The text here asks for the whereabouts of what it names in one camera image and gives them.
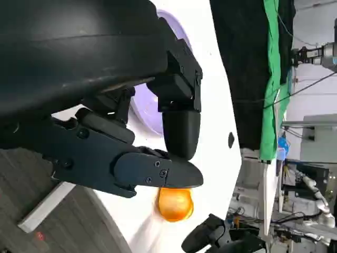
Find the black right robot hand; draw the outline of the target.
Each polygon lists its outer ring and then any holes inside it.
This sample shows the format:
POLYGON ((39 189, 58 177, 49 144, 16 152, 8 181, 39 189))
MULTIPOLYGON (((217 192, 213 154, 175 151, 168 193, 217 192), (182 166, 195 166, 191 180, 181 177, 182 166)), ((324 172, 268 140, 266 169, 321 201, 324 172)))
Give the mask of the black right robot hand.
POLYGON ((264 240, 257 236, 252 227, 233 228, 228 221, 210 214, 196 226, 182 242, 184 252, 267 252, 264 240))

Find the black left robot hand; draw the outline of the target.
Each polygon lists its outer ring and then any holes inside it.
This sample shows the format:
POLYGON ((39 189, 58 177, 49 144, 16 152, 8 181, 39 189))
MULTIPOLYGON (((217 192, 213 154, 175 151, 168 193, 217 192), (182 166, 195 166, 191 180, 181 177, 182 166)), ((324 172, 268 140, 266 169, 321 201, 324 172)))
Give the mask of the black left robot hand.
POLYGON ((55 179, 131 198, 195 188, 202 69, 150 1, 1 1, 1 148, 55 179), (165 150, 134 146, 135 87, 158 99, 165 150))

